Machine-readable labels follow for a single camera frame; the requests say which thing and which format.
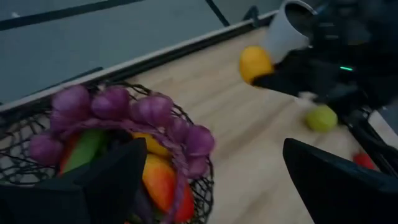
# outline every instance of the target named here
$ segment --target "green fruit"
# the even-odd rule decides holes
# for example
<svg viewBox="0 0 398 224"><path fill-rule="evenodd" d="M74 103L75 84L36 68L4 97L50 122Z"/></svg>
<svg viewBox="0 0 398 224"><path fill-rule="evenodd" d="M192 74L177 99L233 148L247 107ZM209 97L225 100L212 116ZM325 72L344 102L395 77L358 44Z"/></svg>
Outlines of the green fruit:
<svg viewBox="0 0 398 224"><path fill-rule="evenodd" d="M337 125L337 114L327 105L320 105L306 115L305 122L312 130L325 133Z"/></svg>

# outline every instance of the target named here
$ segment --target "white cup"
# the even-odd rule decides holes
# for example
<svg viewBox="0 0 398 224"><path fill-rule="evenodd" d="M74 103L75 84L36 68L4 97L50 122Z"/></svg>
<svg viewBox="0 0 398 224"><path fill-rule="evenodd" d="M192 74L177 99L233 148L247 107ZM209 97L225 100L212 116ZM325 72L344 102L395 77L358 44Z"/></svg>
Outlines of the white cup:
<svg viewBox="0 0 398 224"><path fill-rule="evenodd" d="M310 15L317 14L310 5L300 0L286 0L282 3L261 44L270 55L272 63L281 62L291 50L302 49L309 45L309 38L289 22L286 15L288 4L296 4Z"/></svg>

